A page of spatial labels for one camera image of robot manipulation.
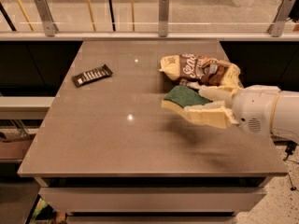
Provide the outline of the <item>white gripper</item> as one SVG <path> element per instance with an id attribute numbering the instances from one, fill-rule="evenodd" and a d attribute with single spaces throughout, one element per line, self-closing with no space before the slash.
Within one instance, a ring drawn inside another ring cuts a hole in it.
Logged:
<path id="1" fill-rule="evenodd" d="M 246 133 L 269 135 L 274 105 L 281 93 L 275 86 L 253 85 L 243 89 L 238 86 L 206 86 L 188 82 L 187 86 L 199 95 L 213 101 L 205 105 L 184 108 L 190 122 L 200 126 L 226 129 L 237 125 Z"/>

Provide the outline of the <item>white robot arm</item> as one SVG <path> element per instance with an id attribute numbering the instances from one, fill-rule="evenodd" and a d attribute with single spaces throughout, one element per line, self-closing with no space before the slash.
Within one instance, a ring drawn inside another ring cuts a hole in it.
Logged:
<path id="1" fill-rule="evenodd" d="M 217 128 L 236 126 L 245 133 L 276 136 L 299 143 L 299 92 L 276 86 L 247 88 L 202 87 L 205 105 L 184 108 L 187 119 L 197 125 Z"/>

